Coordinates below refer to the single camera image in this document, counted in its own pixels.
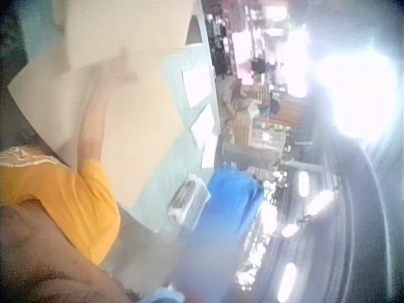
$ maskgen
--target bright light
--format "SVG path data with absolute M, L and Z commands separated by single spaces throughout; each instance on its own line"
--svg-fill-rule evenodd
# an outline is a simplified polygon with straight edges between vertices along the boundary
M 395 72 L 373 52 L 329 56 L 317 69 L 334 103 L 334 122 L 345 135 L 371 142 L 381 137 L 394 114 Z
M 266 33 L 271 37 L 282 37 L 285 34 L 285 30 L 283 28 L 266 28 L 262 30 L 262 32 Z
M 309 174 L 307 172 L 300 172 L 299 173 L 299 195 L 303 198 L 309 195 L 310 191 L 310 181 L 309 181 Z
M 282 230 L 282 235 L 283 235 L 285 238 L 289 238 L 289 237 L 293 236 L 294 234 L 296 234 L 299 229 L 300 229 L 300 227 L 299 227 L 296 223 L 288 224 L 288 225 L 286 225 L 286 227 Z
M 261 223 L 263 224 L 263 231 L 266 235 L 271 235 L 278 227 L 278 222 L 276 220 L 278 216 L 278 211 L 276 207 L 265 203 L 261 209 Z
M 289 33 L 286 46 L 285 74 L 288 93 L 297 98 L 303 98 L 307 95 L 308 44 L 309 34 L 305 30 L 299 29 Z
M 322 191 L 313 199 L 313 201 L 311 201 L 311 203 L 307 207 L 307 214 L 310 216 L 317 215 L 333 200 L 334 193 L 332 191 Z
M 263 133 L 263 141 L 269 142 L 271 139 L 271 135 L 268 133 Z
M 292 292 L 297 274 L 297 268 L 293 263 L 286 265 L 285 273 L 283 274 L 282 282 L 278 292 L 278 301 L 285 303 Z
M 284 6 L 267 6 L 264 11 L 266 17 L 274 22 L 283 21 L 288 16 L 288 10 Z

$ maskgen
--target cardboard sheet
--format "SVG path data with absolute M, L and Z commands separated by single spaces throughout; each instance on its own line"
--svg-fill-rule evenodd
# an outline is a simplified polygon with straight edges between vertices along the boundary
M 20 110 L 44 141 L 76 167 L 78 134 L 95 79 L 93 68 L 68 71 L 63 47 L 32 61 L 10 83 Z M 135 204 L 154 168 L 181 134 L 181 118 L 153 56 L 131 58 L 137 83 L 110 101 L 102 164 L 115 199 Z
M 69 0 L 66 41 L 72 68 L 132 53 L 185 46 L 193 0 Z

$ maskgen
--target fluorescent light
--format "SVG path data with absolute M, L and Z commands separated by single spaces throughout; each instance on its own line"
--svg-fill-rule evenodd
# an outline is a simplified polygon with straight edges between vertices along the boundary
M 309 174 L 307 172 L 300 172 L 299 173 L 299 195 L 303 198 L 309 195 L 310 191 L 310 181 L 309 181 Z
M 285 238 L 289 238 L 296 234 L 296 232 L 300 229 L 300 227 L 296 223 L 291 223 L 286 225 L 286 227 L 282 230 L 282 235 Z
M 293 263 L 289 263 L 288 265 L 286 265 L 285 273 L 283 274 L 278 292 L 278 301 L 280 303 L 285 303 L 289 298 L 295 283 L 296 274 L 296 265 L 294 265 Z
M 313 199 L 313 201 L 311 201 L 311 203 L 307 207 L 307 214 L 310 216 L 317 215 L 333 200 L 334 193 L 332 191 L 322 191 Z

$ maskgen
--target blue cloth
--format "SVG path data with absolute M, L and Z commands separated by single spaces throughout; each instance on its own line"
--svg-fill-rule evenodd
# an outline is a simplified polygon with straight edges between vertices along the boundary
M 187 250 L 175 285 L 219 303 L 233 283 L 242 239 L 263 201 L 263 189 L 244 173 L 220 167 L 208 190 L 211 198 L 193 233 L 180 233 Z
M 146 295 L 138 303 L 183 303 L 185 296 L 174 290 L 160 287 L 152 294 Z

